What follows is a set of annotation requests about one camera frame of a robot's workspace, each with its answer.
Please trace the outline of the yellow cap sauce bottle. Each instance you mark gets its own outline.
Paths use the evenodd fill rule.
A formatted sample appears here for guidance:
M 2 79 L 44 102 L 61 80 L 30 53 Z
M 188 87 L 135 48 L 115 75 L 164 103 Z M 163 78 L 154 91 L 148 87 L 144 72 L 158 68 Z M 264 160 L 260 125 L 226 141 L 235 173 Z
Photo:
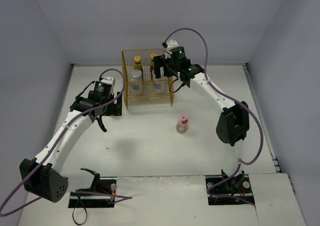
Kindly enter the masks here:
M 139 55 L 136 55 L 134 57 L 134 68 L 137 69 L 137 70 L 140 70 L 141 71 L 141 75 L 142 75 L 142 80 L 144 80 L 144 71 L 143 71 L 143 65 L 141 63 L 141 57 Z
M 154 57 L 156 57 L 157 56 L 157 54 L 155 54 L 155 53 L 152 53 L 151 55 L 150 55 L 150 68 L 149 68 L 149 70 L 150 70 L 150 79 L 151 79 L 151 81 L 153 81 L 153 79 L 154 79 L 154 77 L 153 77 L 153 72 L 154 72 Z

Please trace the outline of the white shaker blue label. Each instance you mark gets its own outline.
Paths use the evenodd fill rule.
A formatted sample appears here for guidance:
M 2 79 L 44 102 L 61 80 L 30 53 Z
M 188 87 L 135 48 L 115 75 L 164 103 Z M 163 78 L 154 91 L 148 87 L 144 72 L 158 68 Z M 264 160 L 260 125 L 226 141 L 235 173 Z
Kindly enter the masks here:
M 165 80 L 164 78 L 154 78 L 153 79 L 153 90 L 155 94 L 164 94 L 165 93 Z

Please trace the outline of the silver lid white shaker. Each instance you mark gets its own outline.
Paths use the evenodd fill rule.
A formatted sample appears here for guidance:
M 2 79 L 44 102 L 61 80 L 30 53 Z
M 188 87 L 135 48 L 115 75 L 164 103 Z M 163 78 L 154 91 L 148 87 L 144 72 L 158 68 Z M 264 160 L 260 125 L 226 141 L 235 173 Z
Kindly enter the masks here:
M 130 85 L 134 95 L 141 95 L 143 92 L 143 75 L 138 69 L 130 71 Z

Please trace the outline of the pink lid spice jar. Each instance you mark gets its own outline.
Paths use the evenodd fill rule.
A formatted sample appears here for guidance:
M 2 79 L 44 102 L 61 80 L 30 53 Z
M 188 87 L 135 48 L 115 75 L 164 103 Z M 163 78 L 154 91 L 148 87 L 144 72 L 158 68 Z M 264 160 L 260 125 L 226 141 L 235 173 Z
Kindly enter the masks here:
M 188 130 L 189 117 L 186 114 L 180 115 L 177 124 L 176 131 L 180 134 L 185 133 Z

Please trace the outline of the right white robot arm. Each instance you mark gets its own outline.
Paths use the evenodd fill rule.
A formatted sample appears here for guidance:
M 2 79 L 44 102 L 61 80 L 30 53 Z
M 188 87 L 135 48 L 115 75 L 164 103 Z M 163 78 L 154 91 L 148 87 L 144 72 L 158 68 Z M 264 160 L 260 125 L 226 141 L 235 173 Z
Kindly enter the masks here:
M 233 192 L 239 187 L 236 177 L 240 174 L 244 140 L 250 128 L 249 114 L 242 105 L 218 94 L 213 84 L 205 75 L 205 70 L 199 64 L 192 64 L 185 56 L 182 46 L 175 47 L 171 53 L 164 51 L 162 55 L 153 58 L 155 78 L 159 79 L 161 73 L 165 77 L 175 76 L 182 82 L 182 86 L 200 94 L 219 114 L 215 132 L 224 144 L 223 165 L 221 170 L 221 186 L 227 192 Z

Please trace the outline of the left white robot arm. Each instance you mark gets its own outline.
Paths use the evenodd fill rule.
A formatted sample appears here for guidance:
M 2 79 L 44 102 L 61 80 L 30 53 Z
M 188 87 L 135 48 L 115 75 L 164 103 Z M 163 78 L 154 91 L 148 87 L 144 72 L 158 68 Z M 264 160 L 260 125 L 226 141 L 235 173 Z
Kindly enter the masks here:
M 82 134 L 100 122 L 113 104 L 115 79 L 105 77 L 93 82 L 87 97 L 78 94 L 67 117 L 53 138 L 32 160 L 24 159 L 19 166 L 24 189 L 36 196 L 58 202 L 67 192 L 83 190 L 94 196 L 100 190 L 97 174 L 81 168 L 76 174 L 62 174 L 65 161 Z

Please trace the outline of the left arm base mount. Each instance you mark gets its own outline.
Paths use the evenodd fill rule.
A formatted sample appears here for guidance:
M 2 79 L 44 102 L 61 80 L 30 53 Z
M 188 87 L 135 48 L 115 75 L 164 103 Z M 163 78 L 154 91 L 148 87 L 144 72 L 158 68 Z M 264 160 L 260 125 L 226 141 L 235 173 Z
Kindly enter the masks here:
M 81 170 L 93 176 L 93 179 L 89 181 L 89 186 L 70 192 L 68 208 L 114 208 L 117 180 L 115 178 L 101 178 L 100 173 L 88 168 L 81 168 Z

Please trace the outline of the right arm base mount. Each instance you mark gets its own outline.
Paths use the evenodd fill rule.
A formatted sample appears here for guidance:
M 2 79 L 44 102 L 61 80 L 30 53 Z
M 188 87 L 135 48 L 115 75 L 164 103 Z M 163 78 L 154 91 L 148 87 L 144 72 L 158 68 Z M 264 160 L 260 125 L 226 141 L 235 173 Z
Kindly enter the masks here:
M 241 171 L 232 179 L 209 190 L 209 206 L 255 205 L 249 176 Z

